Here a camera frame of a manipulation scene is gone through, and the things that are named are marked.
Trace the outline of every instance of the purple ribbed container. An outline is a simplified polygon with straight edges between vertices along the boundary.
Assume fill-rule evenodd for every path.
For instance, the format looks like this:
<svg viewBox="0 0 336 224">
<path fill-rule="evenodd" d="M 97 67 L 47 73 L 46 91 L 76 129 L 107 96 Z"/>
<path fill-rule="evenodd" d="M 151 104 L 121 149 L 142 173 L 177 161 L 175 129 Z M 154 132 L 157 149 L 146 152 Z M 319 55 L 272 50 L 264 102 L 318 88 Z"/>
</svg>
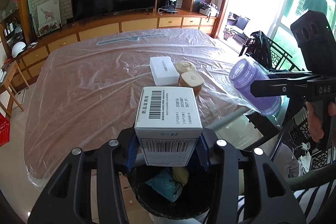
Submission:
<svg viewBox="0 0 336 224">
<path fill-rule="evenodd" d="M 230 80 L 234 87 L 245 99 L 263 115 L 272 115 L 281 107 L 281 97 L 254 97 L 250 92 L 250 85 L 254 80 L 269 79 L 265 72 L 254 60 L 241 59 L 233 66 Z"/>
</svg>

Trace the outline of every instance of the wooden stool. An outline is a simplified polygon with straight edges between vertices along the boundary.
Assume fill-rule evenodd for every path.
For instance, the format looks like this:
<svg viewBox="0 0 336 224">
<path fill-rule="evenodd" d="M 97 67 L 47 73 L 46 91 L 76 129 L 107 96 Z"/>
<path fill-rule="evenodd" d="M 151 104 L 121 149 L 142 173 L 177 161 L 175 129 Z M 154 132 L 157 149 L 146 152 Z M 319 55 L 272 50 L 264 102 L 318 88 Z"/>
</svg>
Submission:
<svg viewBox="0 0 336 224">
<path fill-rule="evenodd" d="M 10 95 L 10 97 L 14 100 L 14 102 L 18 105 L 18 107 L 24 111 L 22 105 L 18 102 L 18 100 L 15 98 L 15 94 L 17 93 L 16 90 L 14 89 L 11 81 L 13 79 L 14 74 L 16 73 L 16 71 L 19 72 L 19 74 L 21 75 L 23 82 L 25 82 L 26 86 L 29 88 L 29 85 L 25 79 L 25 77 L 23 76 L 18 64 L 16 61 L 12 62 L 9 67 L 7 68 L 7 74 L 4 78 L 4 80 L 0 83 L 0 94 L 7 91 Z M 7 109 L 1 102 L 0 102 L 0 107 L 6 112 L 6 114 L 11 117 L 11 113 L 12 113 L 12 109 Z"/>
</svg>

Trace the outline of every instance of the human hand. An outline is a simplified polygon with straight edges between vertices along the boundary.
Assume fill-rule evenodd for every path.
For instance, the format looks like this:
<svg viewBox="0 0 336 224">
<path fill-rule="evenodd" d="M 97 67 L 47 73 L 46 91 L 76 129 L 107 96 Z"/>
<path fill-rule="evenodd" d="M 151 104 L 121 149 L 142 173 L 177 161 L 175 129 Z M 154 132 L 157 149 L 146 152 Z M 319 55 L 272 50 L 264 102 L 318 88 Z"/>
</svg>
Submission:
<svg viewBox="0 0 336 224">
<path fill-rule="evenodd" d="M 310 102 L 307 102 L 307 109 L 308 109 L 308 125 L 310 136 L 313 139 L 313 141 L 318 142 L 324 136 L 324 132 L 321 128 L 322 123 L 320 119 L 315 115 L 314 107 Z M 328 106 L 328 113 L 330 116 L 336 115 L 336 103 L 330 102 Z M 334 135 L 333 137 L 333 144 L 336 145 L 334 139 L 336 139 L 336 135 Z"/>
</svg>

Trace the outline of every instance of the plastic table cover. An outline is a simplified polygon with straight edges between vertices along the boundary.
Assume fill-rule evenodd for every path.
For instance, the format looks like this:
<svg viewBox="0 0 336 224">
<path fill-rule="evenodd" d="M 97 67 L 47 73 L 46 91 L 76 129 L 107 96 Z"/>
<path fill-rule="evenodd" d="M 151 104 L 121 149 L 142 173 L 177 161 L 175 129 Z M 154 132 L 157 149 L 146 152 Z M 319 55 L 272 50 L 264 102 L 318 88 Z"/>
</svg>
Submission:
<svg viewBox="0 0 336 224">
<path fill-rule="evenodd" d="M 32 183 L 44 185 L 73 148 L 99 148 L 133 125 L 142 88 L 154 85 L 153 56 L 195 64 L 205 80 L 196 99 L 203 126 L 248 106 L 228 78 L 238 55 L 199 30 L 125 32 L 62 47 L 43 65 L 28 110 L 24 160 Z"/>
</svg>

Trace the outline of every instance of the red bag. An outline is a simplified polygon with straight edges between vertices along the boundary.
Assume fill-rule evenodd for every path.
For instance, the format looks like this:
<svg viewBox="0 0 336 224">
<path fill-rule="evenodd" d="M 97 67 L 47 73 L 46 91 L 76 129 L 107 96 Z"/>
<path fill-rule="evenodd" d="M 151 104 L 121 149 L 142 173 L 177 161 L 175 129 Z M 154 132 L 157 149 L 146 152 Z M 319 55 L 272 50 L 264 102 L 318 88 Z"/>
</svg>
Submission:
<svg viewBox="0 0 336 224">
<path fill-rule="evenodd" d="M 0 146 L 9 142 L 9 121 L 0 113 Z"/>
</svg>

